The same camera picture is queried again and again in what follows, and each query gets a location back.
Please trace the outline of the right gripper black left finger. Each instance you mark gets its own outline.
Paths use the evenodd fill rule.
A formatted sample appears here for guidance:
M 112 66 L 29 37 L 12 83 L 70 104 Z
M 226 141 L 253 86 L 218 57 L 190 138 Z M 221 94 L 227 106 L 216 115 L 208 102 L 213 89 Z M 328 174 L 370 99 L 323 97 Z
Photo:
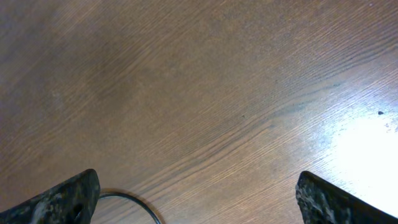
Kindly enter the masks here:
M 1 212 L 1 224 L 89 224 L 100 196 L 100 181 L 87 169 L 62 183 Z

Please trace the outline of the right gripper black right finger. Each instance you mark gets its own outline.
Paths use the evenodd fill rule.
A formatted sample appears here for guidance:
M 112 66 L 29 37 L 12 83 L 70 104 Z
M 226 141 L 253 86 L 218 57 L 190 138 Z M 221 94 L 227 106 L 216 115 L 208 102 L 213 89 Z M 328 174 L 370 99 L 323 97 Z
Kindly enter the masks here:
M 295 197 L 305 224 L 397 224 L 396 217 L 373 207 L 307 170 L 300 173 L 295 187 Z

